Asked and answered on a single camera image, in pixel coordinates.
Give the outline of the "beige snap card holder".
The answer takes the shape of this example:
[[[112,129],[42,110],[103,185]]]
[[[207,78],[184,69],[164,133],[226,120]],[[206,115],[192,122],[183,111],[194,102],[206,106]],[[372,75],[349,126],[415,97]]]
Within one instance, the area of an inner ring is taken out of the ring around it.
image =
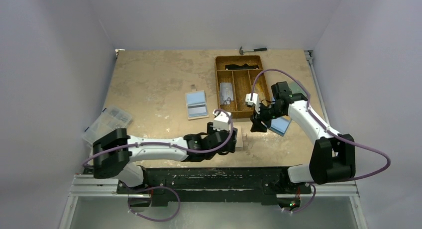
[[[237,128],[235,150],[243,151],[246,147],[246,142],[247,142],[247,133],[244,132],[244,130],[241,127]]]

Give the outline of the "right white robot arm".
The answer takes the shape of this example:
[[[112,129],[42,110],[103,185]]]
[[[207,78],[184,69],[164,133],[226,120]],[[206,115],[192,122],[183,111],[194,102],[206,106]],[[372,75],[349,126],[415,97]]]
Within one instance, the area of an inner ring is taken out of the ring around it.
[[[353,137],[337,131],[330,133],[328,124],[309,105],[308,98],[292,93],[287,82],[278,82],[271,89],[274,100],[269,105],[261,103],[257,93],[245,97],[246,105],[254,108],[251,132],[266,132],[273,120],[288,116],[314,144],[309,164],[288,167],[288,181],[325,184],[353,178],[356,172]]]

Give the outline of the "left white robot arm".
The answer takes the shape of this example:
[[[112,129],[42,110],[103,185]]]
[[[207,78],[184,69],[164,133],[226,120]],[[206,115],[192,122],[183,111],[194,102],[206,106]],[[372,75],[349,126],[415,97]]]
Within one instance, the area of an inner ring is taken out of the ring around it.
[[[128,187],[150,185],[146,172],[136,165],[145,160],[202,162],[216,154],[235,152],[237,129],[216,130],[207,123],[207,131],[187,134],[173,139],[147,139],[129,136],[125,128],[118,128],[94,142],[93,155],[83,166],[92,162],[96,179],[114,178]]]

